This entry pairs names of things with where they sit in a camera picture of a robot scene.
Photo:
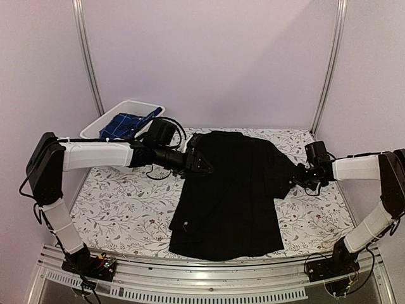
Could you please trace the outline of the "black long sleeve shirt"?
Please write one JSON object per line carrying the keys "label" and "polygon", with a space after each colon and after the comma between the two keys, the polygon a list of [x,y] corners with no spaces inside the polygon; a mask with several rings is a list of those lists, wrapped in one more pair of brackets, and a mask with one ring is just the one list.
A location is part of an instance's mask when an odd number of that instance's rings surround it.
{"label": "black long sleeve shirt", "polygon": [[293,188],[296,165],[270,141],[240,132],[203,134],[196,149],[214,170],[185,179],[169,251],[225,261],[284,249],[275,199]]}

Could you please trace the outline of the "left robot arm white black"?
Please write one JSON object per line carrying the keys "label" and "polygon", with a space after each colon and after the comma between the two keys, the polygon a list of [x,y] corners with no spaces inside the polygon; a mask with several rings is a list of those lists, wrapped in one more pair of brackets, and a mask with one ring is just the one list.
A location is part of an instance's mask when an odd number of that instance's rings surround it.
{"label": "left robot arm white black", "polygon": [[184,152],[168,146],[136,140],[69,139],[52,132],[42,135],[28,164],[23,185],[29,185],[27,195],[33,199],[50,226],[61,248],[70,255],[70,265],[81,275],[94,270],[94,261],[79,236],[63,199],[62,179],[65,172],[93,167],[138,168],[159,165],[175,175],[205,175],[213,166],[205,159],[193,135]]}

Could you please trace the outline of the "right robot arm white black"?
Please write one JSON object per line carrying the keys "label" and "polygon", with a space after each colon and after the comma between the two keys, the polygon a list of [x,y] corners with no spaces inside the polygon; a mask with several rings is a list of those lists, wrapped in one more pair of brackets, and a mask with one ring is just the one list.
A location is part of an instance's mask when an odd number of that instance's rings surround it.
{"label": "right robot arm white black", "polygon": [[380,199],[374,210],[349,234],[333,246],[327,270],[341,276],[351,267],[352,259],[372,241],[386,232],[394,233],[404,216],[404,149],[326,160],[307,168],[298,165],[293,183],[303,188],[325,186],[331,181],[376,180],[380,182]]}

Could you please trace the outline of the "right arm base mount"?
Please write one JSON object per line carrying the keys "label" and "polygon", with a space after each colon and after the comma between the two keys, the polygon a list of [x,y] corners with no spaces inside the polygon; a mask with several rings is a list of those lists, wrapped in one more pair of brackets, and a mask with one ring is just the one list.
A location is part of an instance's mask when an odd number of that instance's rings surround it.
{"label": "right arm base mount", "polygon": [[303,270],[310,282],[316,282],[357,274],[360,266],[357,258],[350,258],[348,262],[341,264],[335,262],[332,257],[327,257],[321,253],[313,253],[305,260]]}

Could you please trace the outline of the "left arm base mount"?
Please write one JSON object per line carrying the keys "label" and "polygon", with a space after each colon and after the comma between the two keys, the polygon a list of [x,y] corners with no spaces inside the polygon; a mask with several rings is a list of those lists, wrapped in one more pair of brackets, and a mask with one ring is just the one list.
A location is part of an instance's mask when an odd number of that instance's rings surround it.
{"label": "left arm base mount", "polygon": [[78,274],[92,279],[112,282],[116,272],[117,259],[105,253],[91,255],[88,247],[76,253],[67,253],[61,268],[72,274]]}

